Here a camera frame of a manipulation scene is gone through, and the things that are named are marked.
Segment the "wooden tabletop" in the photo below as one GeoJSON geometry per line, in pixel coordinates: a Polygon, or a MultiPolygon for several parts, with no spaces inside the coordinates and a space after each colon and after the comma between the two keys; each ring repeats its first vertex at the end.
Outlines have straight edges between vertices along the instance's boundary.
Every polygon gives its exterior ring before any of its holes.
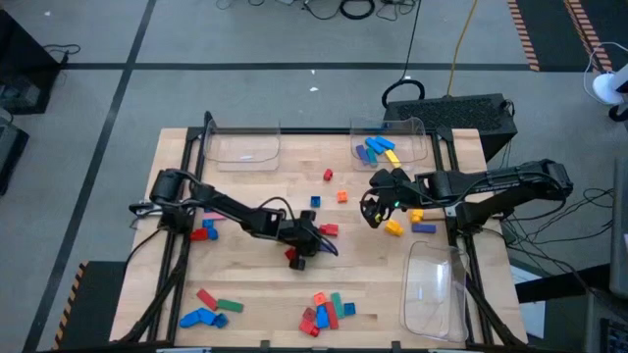
{"type": "MultiPolygon", "coordinates": [[[[146,197],[160,170],[181,164],[185,133],[183,128],[161,131],[146,197]]],[[[204,306],[195,295],[199,288],[216,298],[242,303],[244,311],[227,312],[230,322],[221,330],[204,325],[178,328],[176,345],[256,347],[260,340],[267,339],[272,347],[385,348],[391,347],[394,340],[400,341],[403,348],[463,346],[414,334],[400,323],[403,276],[410,247],[416,241],[447,246],[443,211],[426,211],[426,219],[438,227],[437,234],[412,233],[407,214],[400,211],[394,212],[392,218],[405,228],[402,237],[387,234],[384,227],[369,228],[360,215],[358,201],[369,187],[373,172],[355,170],[349,139],[348,135],[283,135],[279,167],[272,172],[221,172],[216,161],[205,161],[203,181],[251,207],[272,196],[283,196],[297,213],[309,209],[311,195],[320,195],[322,205],[317,210],[316,224],[340,225],[340,235],[332,240],[340,255],[319,253],[307,258],[304,272],[294,271],[288,268],[284,255],[286,245],[255,239],[231,221],[216,222],[218,241],[192,244],[181,315],[204,306]],[[334,170],[331,182],[322,180],[326,168],[334,170]],[[336,193],[341,189],[348,192],[345,204],[336,201],[336,193]],[[314,306],[312,296],[319,291],[327,295],[339,292],[344,302],[355,303],[357,314],[340,320],[340,329],[323,329],[314,338],[299,331],[298,325],[305,308],[314,306]]],[[[425,146],[425,159],[404,164],[410,176],[435,169],[431,143],[425,146]]],[[[455,130],[454,146],[461,171],[486,169],[477,130],[455,130]]],[[[447,169],[444,144],[441,149],[447,169]]],[[[472,195],[467,199],[486,196],[472,195]]],[[[271,203],[269,207],[284,206],[271,203]]],[[[202,213],[198,214],[196,224],[200,227],[202,213]]],[[[156,225],[157,218],[140,221],[133,246],[156,225]]],[[[486,227],[500,230],[494,220],[489,220],[486,227]]],[[[165,239],[164,234],[151,240],[131,260],[111,339],[123,336],[153,298],[165,239]]],[[[475,243],[488,301],[513,333],[527,341],[503,240],[486,231],[475,235],[475,243]]],[[[476,341],[481,341],[477,310],[467,297],[474,335],[476,341]]],[[[164,305],[158,338],[166,336],[171,302],[168,299],[164,305]]]]}

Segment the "blue block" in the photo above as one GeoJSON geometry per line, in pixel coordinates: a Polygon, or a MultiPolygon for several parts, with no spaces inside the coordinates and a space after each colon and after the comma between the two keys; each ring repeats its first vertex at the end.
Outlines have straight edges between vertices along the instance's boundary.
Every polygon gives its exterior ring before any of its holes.
{"type": "Polygon", "coordinates": [[[227,320],[227,316],[225,314],[219,314],[216,319],[214,319],[214,325],[217,328],[223,328],[229,323],[227,320]]]}
{"type": "Polygon", "coordinates": [[[366,150],[366,154],[369,156],[369,162],[371,162],[371,167],[377,167],[377,157],[375,156],[375,151],[373,148],[366,150]]]}
{"type": "Polygon", "coordinates": [[[214,320],[216,320],[216,314],[214,314],[212,311],[207,310],[205,308],[200,308],[196,310],[196,312],[200,316],[200,321],[203,324],[209,325],[209,326],[214,325],[214,320]]]}
{"type": "Polygon", "coordinates": [[[214,220],[203,220],[203,227],[208,229],[214,227],[214,220]]]}
{"type": "Polygon", "coordinates": [[[179,326],[182,328],[191,328],[198,323],[200,323],[200,315],[197,310],[194,310],[179,321],[179,326]]]}
{"type": "Polygon", "coordinates": [[[321,207],[321,196],[312,196],[310,199],[311,207],[321,207]]]}
{"type": "Polygon", "coordinates": [[[357,151],[358,157],[360,157],[360,159],[362,160],[362,164],[368,166],[368,164],[370,163],[369,155],[366,154],[366,149],[364,148],[364,146],[358,145],[357,147],[355,147],[355,150],[357,151]]]}
{"type": "Polygon", "coordinates": [[[382,145],[382,147],[386,149],[394,149],[394,143],[386,140],[385,138],[381,136],[375,137],[375,142],[379,143],[380,145],[382,145]]]}
{"type": "Polygon", "coordinates": [[[382,145],[380,145],[379,143],[377,143],[373,138],[371,137],[366,137],[366,144],[373,148],[373,151],[375,151],[375,153],[377,154],[382,154],[384,153],[384,147],[382,147],[382,145]]]}
{"type": "Polygon", "coordinates": [[[330,325],[330,318],[327,316],[325,305],[319,305],[316,308],[316,326],[318,328],[326,328],[330,325]]]}
{"type": "Polygon", "coordinates": [[[345,316],[355,315],[355,304],[354,303],[344,303],[344,315],[345,316]]]}
{"type": "Polygon", "coordinates": [[[427,233],[435,233],[436,225],[424,225],[424,224],[413,224],[412,232],[427,232],[427,233]]]}
{"type": "Polygon", "coordinates": [[[218,231],[214,227],[207,229],[207,237],[209,240],[218,240],[218,231]]]}

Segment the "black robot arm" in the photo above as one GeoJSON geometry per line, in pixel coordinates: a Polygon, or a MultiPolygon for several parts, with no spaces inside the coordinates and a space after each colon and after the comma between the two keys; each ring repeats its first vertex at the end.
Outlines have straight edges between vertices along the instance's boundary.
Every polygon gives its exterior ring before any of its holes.
{"type": "MultiPolygon", "coordinates": [[[[277,197],[265,203],[275,199],[285,201],[277,197]]],[[[300,217],[295,218],[287,203],[290,214],[288,219],[283,209],[265,208],[264,204],[250,208],[217,191],[214,186],[200,182],[186,171],[176,169],[160,171],[150,192],[150,200],[162,208],[160,226],[172,231],[189,230],[191,219],[187,216],[187,210],[200,207],[211,209],[238,222],[244,231],[254,237],[290,245],[295,248],[296,256],[290,260],[289,266],[295,270],[304,269],[303,256],[314,256],[318,251],[327,251],[338,256],[334,244],[322,236],[312,224],[316,218],[314,211],[302,211],[300,217]],[[179,190],[186,180],[189,181],[190,197],[179,201],[179,190]]]]}
{"type": "Polygon", "coordinates": [[[510,215],[514,207],[543,199],[564,203],[573,183],[561,164],[550,160],[481,173],[436,171],[416,175],[414,181],[402,169],[380,170],[370,179],[372,186],[360,201],[362,215],[371,227],[387,220],[394,209],[454,207],[458,228],[483,225],[495,214],[510,215]],[[479,203],[461,202],[467,195],[489,191],[500,193],[479,203]]]}

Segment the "clear plastic bin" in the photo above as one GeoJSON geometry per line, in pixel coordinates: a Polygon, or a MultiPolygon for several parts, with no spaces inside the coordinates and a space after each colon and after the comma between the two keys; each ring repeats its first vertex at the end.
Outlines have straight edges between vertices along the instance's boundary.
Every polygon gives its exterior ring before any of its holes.
{"type": "Polygon", "coordinates": [[[410,248],[405,271],[401,324],[413,333],[449,342],[463,342],[467,255],[455,247],[417,241],[410,248]]]}
{"type": "Polygon", "coordinates": [[[274,171],[279,167],[281,129],[218,127],[210,121],[205,133],[205,158],[222,172],[274,171]]]}
{"type": "Polygon", "coordinates": [[[394,154],[401,163],[411,164],[416,161],[425,159],[428,156],[427,142],[425,138],[425,128],[423,122],[418,118],[410,118],[405,121],[398,122],[382,122],[382,120],[365,120],[352,119],[350,127],[350,149],[351,149],[351,165],[357,171],[378,170],[385,168],[391,170],[393,164],[389,161],[385,154],[377,155],[377,166],[370,163],[364,163],[357,153],[356,147],[366,145],[367,137],[376,137],[380,135],[386,140],[394,143],[394,154]]]}

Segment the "yellow cable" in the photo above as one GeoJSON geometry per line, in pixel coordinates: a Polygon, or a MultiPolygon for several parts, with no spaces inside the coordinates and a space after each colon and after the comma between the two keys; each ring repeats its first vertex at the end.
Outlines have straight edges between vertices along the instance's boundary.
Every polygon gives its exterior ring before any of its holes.
{"type": "Polygon", "coordinates": [[[458,50],[460,49],[460,44],[462,44],[462,38],[464,38],[464,33],[467,31],[467,27],[469,27],[469,23],[471,22],[471,18],[473,17],[473,13],[475,12],[476,5],[478,5],[478,0],[473,0],[473,6],[471,6],[471,11],[469,11],[469,16],[467,16],[467,22],[464,24],[462,33],[460,33],[460,38],[458,38],[458,44],[456,44],[455,46],[455,52],[453,53],[453,63],[451,63],[451,71],[449,72],[447,95],[449,95],[449,92],[451,91],[451,83],[453,82],[453,72],[455,71],[455,61],[458,58],[458,50]]]}

